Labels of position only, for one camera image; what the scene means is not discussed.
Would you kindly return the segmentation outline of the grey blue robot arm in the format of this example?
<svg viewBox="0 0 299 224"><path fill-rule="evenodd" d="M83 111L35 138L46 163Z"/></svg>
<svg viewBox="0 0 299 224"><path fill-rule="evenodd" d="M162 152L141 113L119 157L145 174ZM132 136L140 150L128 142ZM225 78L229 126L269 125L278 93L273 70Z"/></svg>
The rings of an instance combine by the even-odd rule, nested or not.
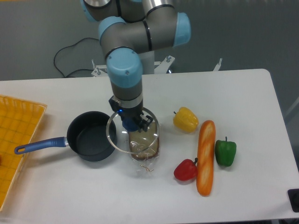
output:
<svg viewBox="0 0 299 224"><path fill-rule="evenodd" d="M153 118L143 113L140 54L188 43L187 14L177 12L171 0L83 0L81 6L88 20L99 23L112 110L127 131L147 131Z"/></svg>

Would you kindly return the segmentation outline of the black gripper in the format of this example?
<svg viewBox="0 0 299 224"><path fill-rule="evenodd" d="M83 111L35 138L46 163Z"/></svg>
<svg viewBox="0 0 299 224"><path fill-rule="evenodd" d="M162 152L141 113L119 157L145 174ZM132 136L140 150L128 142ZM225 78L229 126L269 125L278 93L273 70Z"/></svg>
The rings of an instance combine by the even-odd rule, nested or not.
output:
<svg viewBox="0 0 299 224"><path fill-rule="evenodd" d="M120 115L121 119L131 119L133 121L133 131L147 131L153 118L143 114L143 98L139 95L132 100L121 100L116 96L109 99L112 110Z"/></svg>

